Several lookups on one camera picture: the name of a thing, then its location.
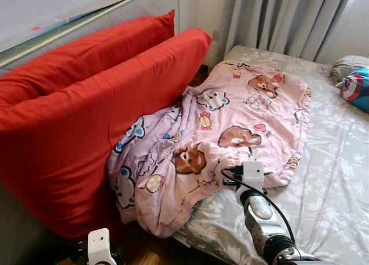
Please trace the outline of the large red cushion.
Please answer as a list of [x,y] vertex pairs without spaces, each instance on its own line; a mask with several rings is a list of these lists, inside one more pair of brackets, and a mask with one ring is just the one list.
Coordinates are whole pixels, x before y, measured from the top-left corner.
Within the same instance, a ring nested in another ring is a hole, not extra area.
[[0,77],[0,107],[47,96],[111,69],[174,36],[176,10],[93,33]]
[[142,115],[171,107],[212,38],[182,32],[47,96],[0,106],[0,182],[64,239],[124,227],[106,163]]

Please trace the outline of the grey floral bed sheet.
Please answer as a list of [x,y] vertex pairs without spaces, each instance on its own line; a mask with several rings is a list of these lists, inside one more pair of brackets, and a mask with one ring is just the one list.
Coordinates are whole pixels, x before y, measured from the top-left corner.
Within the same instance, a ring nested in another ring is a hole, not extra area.
[[[367,113],[340,96],[329,65],[245,46],[232,47],[227,59],[276,67],[311,86],[311,125],[297,173],[267,194],[287,216],[302,250],[339,265],[368,265]],[[233,188],[205,199],[174,239],[227,263],[265,265]]]

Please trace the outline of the red striped bolster pillow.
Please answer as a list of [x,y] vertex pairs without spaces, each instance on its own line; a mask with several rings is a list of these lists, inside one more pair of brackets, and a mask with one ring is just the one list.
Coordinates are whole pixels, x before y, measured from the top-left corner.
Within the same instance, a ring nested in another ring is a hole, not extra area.
[[349,73],[337,86],[340,96],[353,106],[369,112],[369,68],[361,67]]

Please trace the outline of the grey pleated curtain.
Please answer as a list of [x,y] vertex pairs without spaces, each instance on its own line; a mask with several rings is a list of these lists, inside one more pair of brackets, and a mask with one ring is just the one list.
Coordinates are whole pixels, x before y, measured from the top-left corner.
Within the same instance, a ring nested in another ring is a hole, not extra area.
[[305,60],[327,59],[354,0],[227,0],[219,57],[246,46]]

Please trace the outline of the pink cartoon print blanket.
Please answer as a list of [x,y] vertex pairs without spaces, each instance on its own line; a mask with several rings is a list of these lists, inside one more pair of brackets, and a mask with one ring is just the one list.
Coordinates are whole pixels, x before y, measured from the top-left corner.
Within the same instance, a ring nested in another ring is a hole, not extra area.
[[225,60],[177,102],[138,118],[114,146],[108,178],[123,223],[168,238],[223,186],[222,169],[264,164],[265,188],[295,175],[310,125],[312,90],[267,65]]

